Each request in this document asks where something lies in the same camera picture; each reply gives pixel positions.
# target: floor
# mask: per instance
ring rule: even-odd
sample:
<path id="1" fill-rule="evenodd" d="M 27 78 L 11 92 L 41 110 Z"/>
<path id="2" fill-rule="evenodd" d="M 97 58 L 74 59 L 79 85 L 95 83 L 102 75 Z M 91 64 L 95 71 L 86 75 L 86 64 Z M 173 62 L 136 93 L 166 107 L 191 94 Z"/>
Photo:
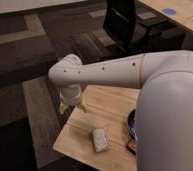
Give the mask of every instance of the floor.
<path id="1" fill-rule="evenodd" d="M 84 64 L 123 56 L 102 29 L 105 8 L 92 0 L 0 16 L 0 170 L 93 170 L 52 149 L 72 109 L 59 114 L 46 74 L 69 53 Z"/>
<path id="2" fill-rule="evenodd" d="M 0 0 L 0 14 L 80 1 L 84 0 Z"/>

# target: wooden table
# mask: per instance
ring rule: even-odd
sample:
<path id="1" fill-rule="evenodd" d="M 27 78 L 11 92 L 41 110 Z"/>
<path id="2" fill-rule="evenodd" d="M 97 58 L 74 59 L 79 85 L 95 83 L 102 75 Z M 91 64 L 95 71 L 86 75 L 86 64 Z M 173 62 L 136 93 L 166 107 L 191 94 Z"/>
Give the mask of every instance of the wooden table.
<path id="1" fill-rule="evenodd" d="M 136 170 L 135 157 L 126 150 L 127 116 L 135 108 L 139 91 L 88 86 L 84 92 L 87 113 L 75 108 L 58 136 L 54 149 L 99 170 Z M 91 132 L 105 128 L 110 150 L 94 151 Z"/>
<path id="2" fill-rule="evenodd" d="M 150 9 L 165 15 L 177 25 L 193 34 L 193 21 L 191 21 L 193 0 L 137 0 Z M 177 11 L 175 15 L 167 15 L 162 10 L 171 8 Z"/>

